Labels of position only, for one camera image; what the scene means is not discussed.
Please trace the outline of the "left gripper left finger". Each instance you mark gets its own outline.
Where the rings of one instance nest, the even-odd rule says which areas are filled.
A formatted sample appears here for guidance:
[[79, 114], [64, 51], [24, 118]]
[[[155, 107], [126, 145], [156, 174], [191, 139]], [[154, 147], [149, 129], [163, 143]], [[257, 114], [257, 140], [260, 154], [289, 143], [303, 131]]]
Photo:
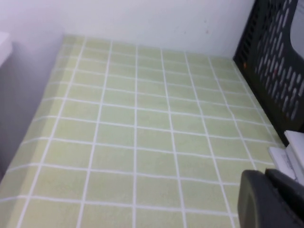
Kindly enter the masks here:
[[237, 212], [242, 228], [283, 228], [283, 199], [260, 171], [245, 170], [241, 175]]

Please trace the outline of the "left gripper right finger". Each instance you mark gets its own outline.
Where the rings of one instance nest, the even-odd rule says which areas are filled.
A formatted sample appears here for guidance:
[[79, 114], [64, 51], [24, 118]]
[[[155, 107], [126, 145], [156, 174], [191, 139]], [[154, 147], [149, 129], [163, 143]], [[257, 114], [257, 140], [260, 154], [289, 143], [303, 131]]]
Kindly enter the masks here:
[[293, 222], [304, 227], [304, 186], [276, 169], [266, 169], [265, 176], [278, 191]]

